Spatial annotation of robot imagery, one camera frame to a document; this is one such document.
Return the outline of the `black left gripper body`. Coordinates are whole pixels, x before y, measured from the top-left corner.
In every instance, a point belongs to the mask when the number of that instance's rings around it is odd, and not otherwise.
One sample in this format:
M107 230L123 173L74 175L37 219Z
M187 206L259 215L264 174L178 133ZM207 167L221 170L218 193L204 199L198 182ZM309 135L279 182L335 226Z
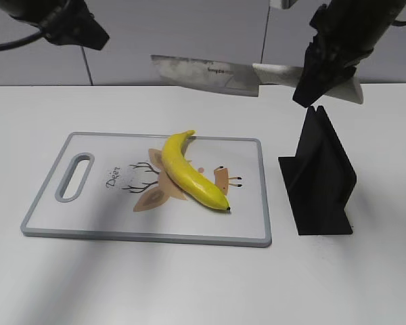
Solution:
M37 27L51 44L88 46L85 29L90 17L85 1L54 1Z

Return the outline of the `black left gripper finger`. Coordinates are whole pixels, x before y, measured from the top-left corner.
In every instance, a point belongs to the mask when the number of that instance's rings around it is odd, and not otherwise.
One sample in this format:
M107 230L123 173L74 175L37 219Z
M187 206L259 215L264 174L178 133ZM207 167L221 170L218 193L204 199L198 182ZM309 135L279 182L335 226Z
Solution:
M88 15L79 18L77 39L80 46L101 51L110 36L93 16Z

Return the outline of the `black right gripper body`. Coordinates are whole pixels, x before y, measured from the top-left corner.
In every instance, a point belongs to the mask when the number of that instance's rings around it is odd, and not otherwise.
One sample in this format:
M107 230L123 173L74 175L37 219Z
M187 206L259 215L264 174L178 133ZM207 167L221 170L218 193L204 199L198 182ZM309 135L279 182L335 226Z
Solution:
M316 31L310 43L328 50L331 59L356 66L374 50L372 12L371 5L320 5L309 22Z

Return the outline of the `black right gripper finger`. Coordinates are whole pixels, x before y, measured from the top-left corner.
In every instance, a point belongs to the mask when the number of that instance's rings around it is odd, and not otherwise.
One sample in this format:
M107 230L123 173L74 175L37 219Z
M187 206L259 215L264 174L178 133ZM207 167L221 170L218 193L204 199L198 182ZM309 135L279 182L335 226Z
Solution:
M348 81L356 72L355 66L346 66L320 45L310 43L304 57L304 68L296 86L293 100L308 108L329 90Z

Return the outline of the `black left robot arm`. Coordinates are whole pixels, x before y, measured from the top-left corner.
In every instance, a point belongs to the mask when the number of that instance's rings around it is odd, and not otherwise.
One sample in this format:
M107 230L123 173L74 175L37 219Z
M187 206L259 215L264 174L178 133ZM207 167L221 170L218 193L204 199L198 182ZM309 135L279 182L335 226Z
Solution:
M0 43L0 52L20 48L40 39L53 45L77 45L100 51L110 40L109 34L82 0L0 1L0 10L12 19L38 29L27 37Z

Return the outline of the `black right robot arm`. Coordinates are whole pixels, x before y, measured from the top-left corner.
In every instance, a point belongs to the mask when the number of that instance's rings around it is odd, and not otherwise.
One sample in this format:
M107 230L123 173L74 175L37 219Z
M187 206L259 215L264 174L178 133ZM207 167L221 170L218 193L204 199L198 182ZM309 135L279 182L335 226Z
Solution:
M405 6L404 0L337 0L320 5L309 22L316 34L305 51L292 99L307 108L351 80L389 27L406 26L406 20L397 18Z

